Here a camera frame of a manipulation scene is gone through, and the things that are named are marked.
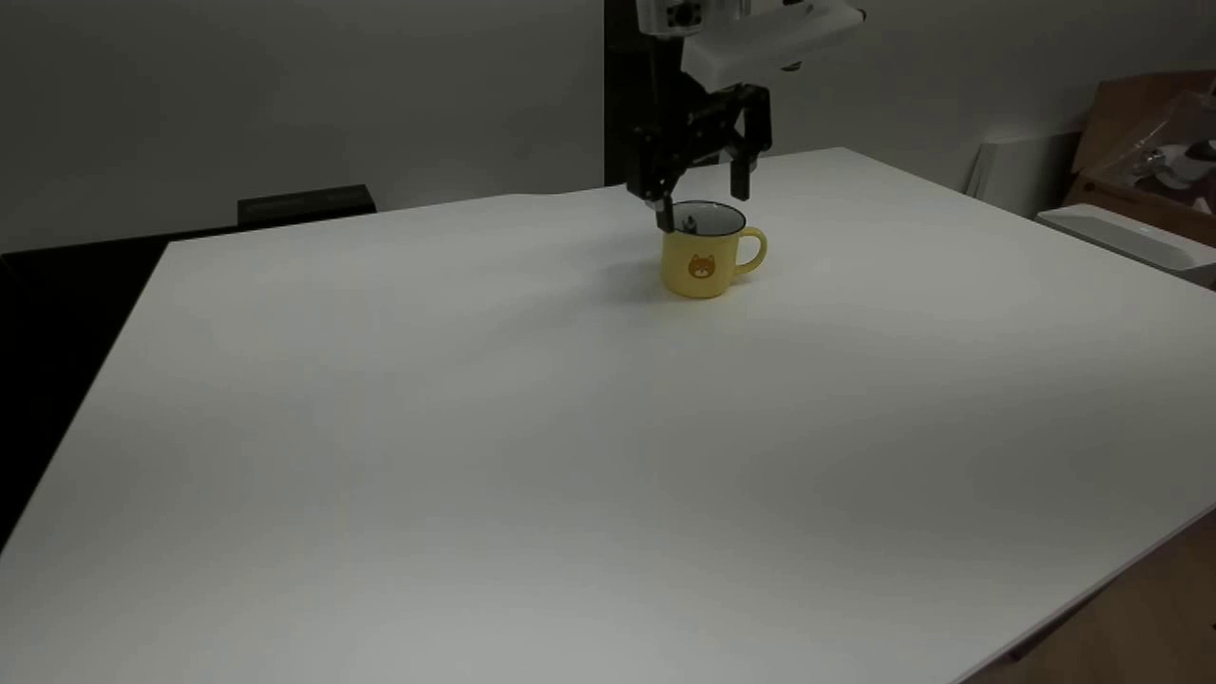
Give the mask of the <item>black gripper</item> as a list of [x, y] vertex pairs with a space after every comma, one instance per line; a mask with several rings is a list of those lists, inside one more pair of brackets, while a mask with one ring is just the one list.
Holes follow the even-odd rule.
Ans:
[[770, 147], [770, 91], [739, 84], [674, 102], [656, 120], [630, 129], [628, 190], [653, 205], [656, 228], [674, 231], [674, 186], [688, 167], [729, 157], [729, 195], [753, 195], [753, 167]]

